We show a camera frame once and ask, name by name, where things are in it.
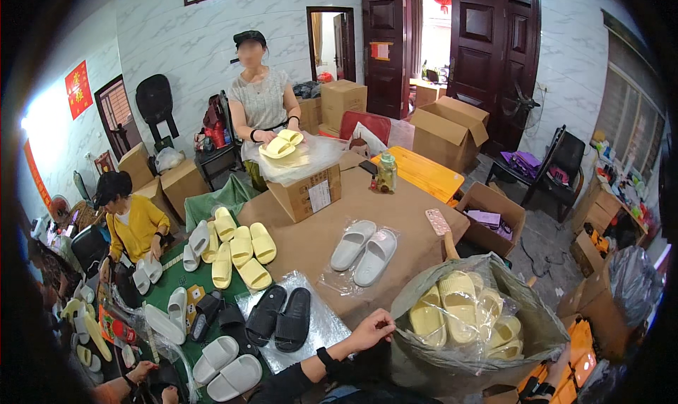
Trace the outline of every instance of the gray plastic bag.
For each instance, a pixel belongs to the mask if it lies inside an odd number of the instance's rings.
[[[524,359],[457,360],[449,349],[427,346],[411,331],[408,311],[428,288],[454,270],[482,265],[489,268],[499,291],[520,307],[516,317],[523,325]],[[451,260],[419,273],[395,298],[391,315],[397,326],[391,344],[392,381],[429,397],[463,397],[494,384],[517,385],[538,363],[559,356],[570,340],[563,323],[537,292],[511,273],[495,253]]]

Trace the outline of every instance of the red chair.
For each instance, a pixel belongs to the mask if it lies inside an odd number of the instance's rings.
[[[345,111],[341,118],[339,139],[351,140],[353,131],[358,122],[374,133],[384,145],[388,146],[388,136],[391,134],[391,120],[388,117],[368,112]]]

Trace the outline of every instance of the red lantern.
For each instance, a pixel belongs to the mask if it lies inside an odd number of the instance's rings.
[[[433,0],[433,1],[440,4],[440,11],[443,11],[443,14],[447,14],[447,6],[452,4],[452,0]]]

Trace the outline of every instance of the woman in gray top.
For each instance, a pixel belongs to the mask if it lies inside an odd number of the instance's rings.
[[[257,142],[270,143],[282,129],[299,131],[301,108],[294,97],[290,78],[261,64],[266,52],[266,38],[257,30],[248,30],[233,36],[243,72],[233,80],[228,90],[233,128],[243,140],[243,154]],[[259,164],[245,161],[252,186],[267,190],[266,181],[259,174]]]

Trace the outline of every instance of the black cap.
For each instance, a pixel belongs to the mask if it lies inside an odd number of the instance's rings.
[[[98,209],[113,201],[118,195],[122,197],[131,194],[131,177],[127,171],[106,171],[96,183],[96,192],[92,201]]]
[[[233,35],[233,42],[235,42],[235,49],[240,48],[240,45],[247,41],[248,39],[253,39],[261,44],[261,46],[266,46],[266,38],[261,34],[259,30],[246,30],[245,32],[238,33]]]

